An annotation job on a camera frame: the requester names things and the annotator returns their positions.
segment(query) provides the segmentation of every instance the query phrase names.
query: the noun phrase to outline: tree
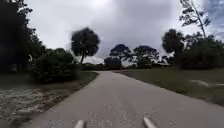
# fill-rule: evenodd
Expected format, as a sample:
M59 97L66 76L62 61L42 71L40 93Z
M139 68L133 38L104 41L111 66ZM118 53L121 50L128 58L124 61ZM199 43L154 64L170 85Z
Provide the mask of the tree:
M173 53L177 60L181 52L184 49L184 36L181 32L177 32L175 29L170 29L162 38L163 48L167 53Z
M131 59L131 50L124 44L118 44L110 51L111 57L118 58L121 62Z
M62 48L47 50L33 62L30 75L37 83L53 83L74 80L76 61L70 52Z
M180 2L184 8L180 16L180 21L184 21L182 26L197 24L206 38L205 27L210 24L211 20L195 6L193 0L180 0Z
M28 27L27 15L31 12L24 0L0 1L1 71L10 70L13 64L18 70L27 67L35 34L35 29Z
M159 52L150 46L141 45L134 49L134 56L136 56L137 60L148 58L149 60L153 61L159 58Z
M105 68L108 70L119 70L122 68L121 60L118 58L107 57L104 59Z
M72 33L71 50L76 56L81 56L81 64L87 56L97 53L100 39L93 30L84 28Z
M183 69L212 69L224 66L224 45L214 36L197 38L183 51L180 67Z

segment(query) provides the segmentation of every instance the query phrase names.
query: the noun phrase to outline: paved road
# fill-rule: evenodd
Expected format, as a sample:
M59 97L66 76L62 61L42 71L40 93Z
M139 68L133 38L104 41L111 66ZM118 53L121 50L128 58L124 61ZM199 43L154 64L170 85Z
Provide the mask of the paved road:
M224 128L224 108L112 72L24 128L73 128L80 119L88 128L142 128L144 116L160 128Z

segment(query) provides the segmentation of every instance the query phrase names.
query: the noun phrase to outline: sky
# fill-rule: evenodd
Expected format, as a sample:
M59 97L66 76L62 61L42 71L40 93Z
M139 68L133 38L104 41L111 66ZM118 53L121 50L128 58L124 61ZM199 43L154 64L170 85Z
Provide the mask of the sky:
M199 31L192 25L181 27L179 0L25 0L33 12L30 27L49 48L69 49L73 31L90 27L100 37L100 49L85 62L102 63L116 44L130 49L149 45L164 53L161 38L175 28L190 34ZM206 29L224 39L224 0L194 0L211 17Z

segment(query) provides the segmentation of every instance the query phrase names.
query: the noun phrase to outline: shrub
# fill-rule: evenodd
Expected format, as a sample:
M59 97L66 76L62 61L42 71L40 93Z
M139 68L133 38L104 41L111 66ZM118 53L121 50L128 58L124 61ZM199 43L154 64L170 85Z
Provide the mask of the shrub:
M120 70L122 68L122 62L117 58L108 57L104 63L107 70Z
M31 77L38 83L64 82L76 77L76 61L64 49L48 50L33 62Z
M138 69L145 69L145 68L151 68L152 67L152 62L149 58L147 57L142 57L137 61L137 67Z
M84 70L84 71L103 71L103 70L105 70L105 67L103 64L85 63L85 64L82 64L82 70Z
M183 69L212 69L224 66L224 46L220 41L209 37L188 45L181 55Z

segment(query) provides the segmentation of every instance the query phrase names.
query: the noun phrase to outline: grassy shoulder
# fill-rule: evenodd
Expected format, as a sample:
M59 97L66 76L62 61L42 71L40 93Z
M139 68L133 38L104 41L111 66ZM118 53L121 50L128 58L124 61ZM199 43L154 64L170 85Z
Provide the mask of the grassy shoulder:
M48 85L27 84L23 78L26 75L4 76L11 80L21 78L24 82L9 82L5 83L7 88L0 88L0 120L7 120L18 127L88 85L97 77L97 73L79 72L77 76L71 82Z
M173 68L158 68L116 71L116 73L224 106L224 86L222 85L224 69L181 71Z

